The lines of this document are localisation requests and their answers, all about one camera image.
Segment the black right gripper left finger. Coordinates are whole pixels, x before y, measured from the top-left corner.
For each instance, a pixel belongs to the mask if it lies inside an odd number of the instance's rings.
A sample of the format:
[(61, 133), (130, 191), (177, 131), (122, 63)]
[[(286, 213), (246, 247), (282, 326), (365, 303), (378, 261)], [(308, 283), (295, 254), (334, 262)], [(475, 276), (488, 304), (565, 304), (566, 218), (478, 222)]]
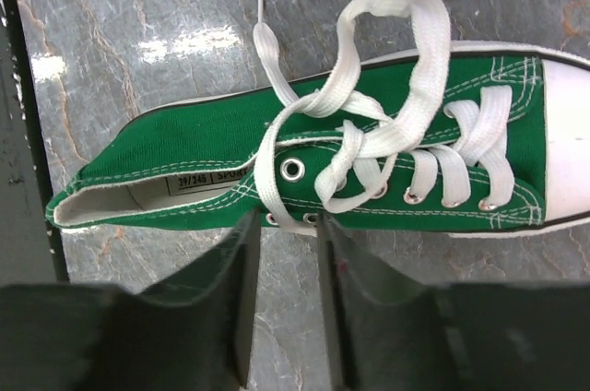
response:
[(1, 290), (5, 390), (240, 390), (248, 385), (261, 216), (134, 294), (113, 284)]

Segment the white shoelace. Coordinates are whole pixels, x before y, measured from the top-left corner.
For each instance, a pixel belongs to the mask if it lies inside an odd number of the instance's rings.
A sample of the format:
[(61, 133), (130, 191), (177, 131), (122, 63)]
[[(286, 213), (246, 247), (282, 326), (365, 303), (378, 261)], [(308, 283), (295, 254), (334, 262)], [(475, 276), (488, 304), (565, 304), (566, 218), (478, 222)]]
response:
[[(360, 57), (354, 43), (357, 16), (410, 18), (419, 59), (409, 80), (407, 99), (396, 117), (380, 103), (356, 89)], [(267, 128), (257, 151), (254, 182), (262, 203), (275, 223), (287, 231), (311, 235), (312, 225), (295, 220), (277, 188), (275, 145), (281, 126), (295, 113), (325, 118), (345, 111), (373, 119), (371, 132), (359, 130), (350, 120), (341, 128), (342, 143), (330, 163), (314, 181), (325, 210), (344, 213), (379, 195), (388, 182), (397, 156), (409, 152), (415, 159), (406, 198), (417, 203), (436, 183), (442, 184), (442, 204), (458, 207), (471, 195), (468, 168), (481, 166), (489, 175), (490, 192), (481, 200), (491, 211), (511, 200), (515, 187), (506, 157), (507, 124), (512, 92), (507, 86), (487, 87), (479, 102), (443, 103), (451, 53), (451, 27), (442, 0), (352, 0), (337, 24), (336, 64), (324, 86), (299, 97), (278, 65), (279, 47), (274, 32), (263, 21), (254, 26), (254, 46), (282, 111)]]

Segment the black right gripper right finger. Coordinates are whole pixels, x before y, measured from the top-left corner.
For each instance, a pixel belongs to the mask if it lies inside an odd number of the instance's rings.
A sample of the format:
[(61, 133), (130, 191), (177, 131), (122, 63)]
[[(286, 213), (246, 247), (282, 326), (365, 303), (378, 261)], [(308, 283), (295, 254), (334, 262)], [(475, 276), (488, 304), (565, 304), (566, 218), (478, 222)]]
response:
[(335, 390), (585, 390), (585, 282), (420, 283), (317, 220)]

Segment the green canvas sneaker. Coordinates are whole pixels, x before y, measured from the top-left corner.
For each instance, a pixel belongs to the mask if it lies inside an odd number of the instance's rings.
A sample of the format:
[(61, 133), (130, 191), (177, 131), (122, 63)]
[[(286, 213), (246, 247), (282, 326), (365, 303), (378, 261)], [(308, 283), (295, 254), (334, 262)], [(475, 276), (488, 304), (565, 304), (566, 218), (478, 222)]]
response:
[[(356, 89), (396, 117), (409, 93), (419, 59), (414, 50), (364, 63)], [(321, 89), (327, 74), (294, 81), (299, 97)], [(371, 132), (373, 119), (337, 111), (325, 118), (295, 113), (275, 145), (277, 188), (288, 213), (315, 226), (319, 212), (363, 230), (445, 232), (465, 238), (508, 238), (556, 231), (589, 220), (589, 62), (526, 44), (457, 41), (453, 44), (443, 103), (479, 102), (487, 87), (512, 92), (506, 157), (515, 187), (508, 204), (479, 206), (490, 192), (488, 173), (468, 168), (471, 195), (458, 207), (442, 203), (436, 183), (426, 198), (407, 200), (415, 159), (397, 156), (382, 192), (344, 213), (324, 209), (316, 176), (338, 152), (342, 125), (350, 120)], [(83, 167), (46, 209), (62, 229), (99, 224), (200, 231), (232, 226), (259, 209), (266, 225), (279, 227), (254, 182), (257, 151), (282, 111), (271, 88), (186, 100), (160, 106), (126, 125)]]

